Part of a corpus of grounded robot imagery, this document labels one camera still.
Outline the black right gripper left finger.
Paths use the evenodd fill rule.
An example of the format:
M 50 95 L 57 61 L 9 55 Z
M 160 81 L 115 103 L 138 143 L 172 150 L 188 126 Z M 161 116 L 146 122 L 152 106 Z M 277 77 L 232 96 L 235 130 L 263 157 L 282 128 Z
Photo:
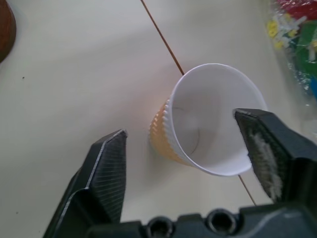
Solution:
M 45 238 L 86 238 L 95 226 L 119 223 L 126 190 L 127 132 L 94 142 L 71 178 L 44 233 Z

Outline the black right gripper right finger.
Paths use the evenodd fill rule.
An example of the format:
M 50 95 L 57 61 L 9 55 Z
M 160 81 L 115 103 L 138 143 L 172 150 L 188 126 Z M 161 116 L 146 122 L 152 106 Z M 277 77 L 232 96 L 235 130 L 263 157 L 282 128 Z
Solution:
M 234 110 L 253 171 L 273 202 L 317 206 L 317 146 L 287 127 L 275 114 Z

